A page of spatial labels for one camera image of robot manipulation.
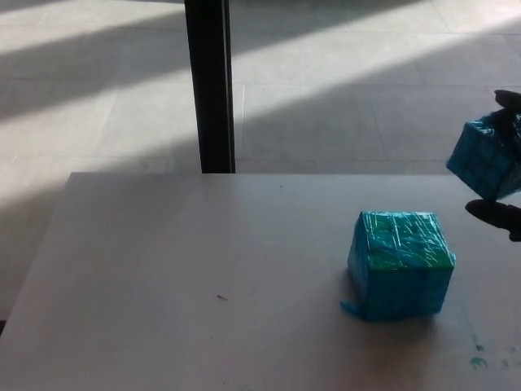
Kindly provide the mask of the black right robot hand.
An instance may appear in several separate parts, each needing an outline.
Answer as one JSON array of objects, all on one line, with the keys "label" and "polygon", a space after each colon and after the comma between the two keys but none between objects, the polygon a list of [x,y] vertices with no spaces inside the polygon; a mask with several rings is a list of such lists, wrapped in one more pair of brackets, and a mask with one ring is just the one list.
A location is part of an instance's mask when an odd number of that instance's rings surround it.
[{"label": "black right robot hand", "polygon": [[[496,102],[504,109],[520,111],[520,93],[495,90],[494,94]],[[508,231],[510,241],[520,241],[520,208],[511,204],[472,200],[466,204],[465,209],[480,221]]]}]

